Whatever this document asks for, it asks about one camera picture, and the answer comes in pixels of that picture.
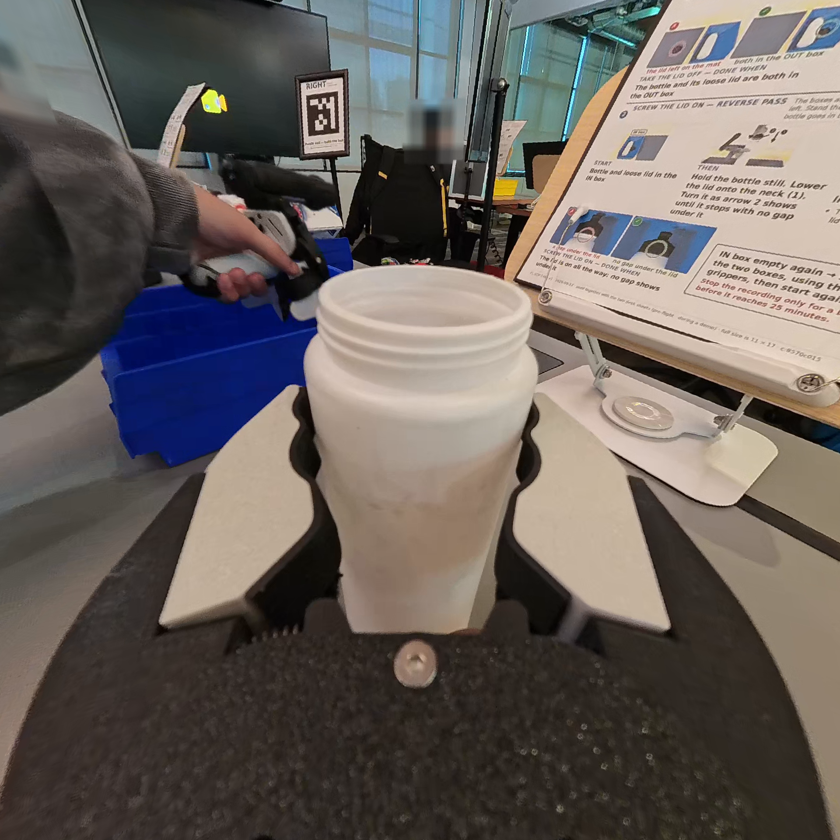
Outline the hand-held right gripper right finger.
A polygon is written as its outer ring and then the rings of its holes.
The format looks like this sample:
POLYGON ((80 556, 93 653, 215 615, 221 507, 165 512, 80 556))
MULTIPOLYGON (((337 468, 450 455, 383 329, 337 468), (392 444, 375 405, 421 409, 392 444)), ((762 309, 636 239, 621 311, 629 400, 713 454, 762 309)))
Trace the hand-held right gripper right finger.
POLYGON ((524 609, 532 634, 564 642, 592 620, 667 634, 625 468, 544 393, 533 397, 516 478, 494 561, 497 598, 524 609))

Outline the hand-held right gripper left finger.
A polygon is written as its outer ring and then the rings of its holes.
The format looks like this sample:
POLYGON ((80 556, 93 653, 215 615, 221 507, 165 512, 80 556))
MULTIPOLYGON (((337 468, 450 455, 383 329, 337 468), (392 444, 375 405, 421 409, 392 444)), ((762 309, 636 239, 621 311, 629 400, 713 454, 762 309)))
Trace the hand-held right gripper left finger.
POLYGON ((307 390, 291 385, 216 454, 160 614, 169 631, 241 618, 255 632, 303 627, 333 599, 340 536, 319 488, 307 390))

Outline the white plastic bottle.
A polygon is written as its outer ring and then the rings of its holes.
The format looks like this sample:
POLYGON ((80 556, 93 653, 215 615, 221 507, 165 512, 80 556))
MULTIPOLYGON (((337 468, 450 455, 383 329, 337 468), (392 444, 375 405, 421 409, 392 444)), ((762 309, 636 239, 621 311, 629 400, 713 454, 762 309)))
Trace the white plastic bottle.
POLYGON ((538 380, 530 299, 466 269, 355 269, 317 321, 304 372, 350 627, 465 628, 538 380))

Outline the person's left forearm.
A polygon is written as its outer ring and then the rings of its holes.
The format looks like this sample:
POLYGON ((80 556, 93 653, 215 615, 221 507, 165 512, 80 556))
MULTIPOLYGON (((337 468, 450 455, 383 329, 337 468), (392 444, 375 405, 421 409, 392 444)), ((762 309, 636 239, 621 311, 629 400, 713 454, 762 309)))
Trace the person's left forearm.
POLYGON ((194 185, 55 112, 2 113, 1 414, 53 391, 119 330, 158 270, 185 274, 194 185))

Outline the person's left hand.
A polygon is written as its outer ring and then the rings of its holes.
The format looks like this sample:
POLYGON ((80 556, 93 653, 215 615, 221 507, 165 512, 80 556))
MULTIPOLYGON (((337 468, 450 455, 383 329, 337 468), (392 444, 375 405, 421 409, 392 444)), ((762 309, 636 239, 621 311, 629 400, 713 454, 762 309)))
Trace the person's left hand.
MULTIPOLYGON (((252 252, 289 277, 298 277, 300 267, 267 235, 261 233, 247 217, 199 185, 192 185, 198 212, 197 234, 193 240, 191 261, 252 252)), ((251 295, 267 293, 266 279, 259 273, 245 273, 234 268, 216 280, 220 298, 234 303, 251 295)))

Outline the framed tag sign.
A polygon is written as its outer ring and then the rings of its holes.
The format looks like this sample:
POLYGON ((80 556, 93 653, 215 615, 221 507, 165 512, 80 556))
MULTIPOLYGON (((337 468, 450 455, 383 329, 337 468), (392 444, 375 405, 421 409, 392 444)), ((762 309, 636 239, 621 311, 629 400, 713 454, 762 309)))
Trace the framed tag sign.
POLYGON ((302 161, 350 155, 349 71, 327 70, 295 77, 302 161))

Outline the white document stand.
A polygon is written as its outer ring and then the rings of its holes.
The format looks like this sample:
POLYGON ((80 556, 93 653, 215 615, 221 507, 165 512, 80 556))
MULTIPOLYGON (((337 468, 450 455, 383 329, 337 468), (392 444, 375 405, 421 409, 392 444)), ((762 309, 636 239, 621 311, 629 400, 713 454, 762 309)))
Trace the white document stand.
POLYGON ((577 332, 582 364, 565 364, 538 386, 614 455, 694 501, 735 505, 778 455, 764 435, 741 425, 752 398, 735 408, 692 402, 688 394, 640 379, 608 362, 597 339, 577 332))

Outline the large black screen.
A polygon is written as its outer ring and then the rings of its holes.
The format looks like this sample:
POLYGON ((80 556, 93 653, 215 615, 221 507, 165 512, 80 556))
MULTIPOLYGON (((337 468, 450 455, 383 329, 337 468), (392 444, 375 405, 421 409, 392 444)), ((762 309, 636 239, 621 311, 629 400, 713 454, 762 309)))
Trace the large black screen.
POLYGON ((80 8, 130 147, 158 149, 185 89, 204 83, 185 120, 185 151, 298 156, 295 79, 331 68, 325 16, 246 1, 80 8))

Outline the black tripod pole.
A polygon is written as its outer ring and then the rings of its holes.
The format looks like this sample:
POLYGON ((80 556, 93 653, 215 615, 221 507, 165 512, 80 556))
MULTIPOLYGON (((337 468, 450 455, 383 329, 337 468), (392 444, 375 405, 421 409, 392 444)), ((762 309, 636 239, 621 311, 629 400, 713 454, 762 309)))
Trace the black tripod pole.
POLYGON ((486 169, 486 188, 482 204, 482 222, 479 233, 476 271, 483 273, 487 263, 487 248, 490 237, 492 201, 497 179, 498 155, 501 146, 501 129, 505 101, 509 89, 508 81, 503 77, 490 80, 490 93, 493 94, 493 112, 490 130, 490 149, 486 169))

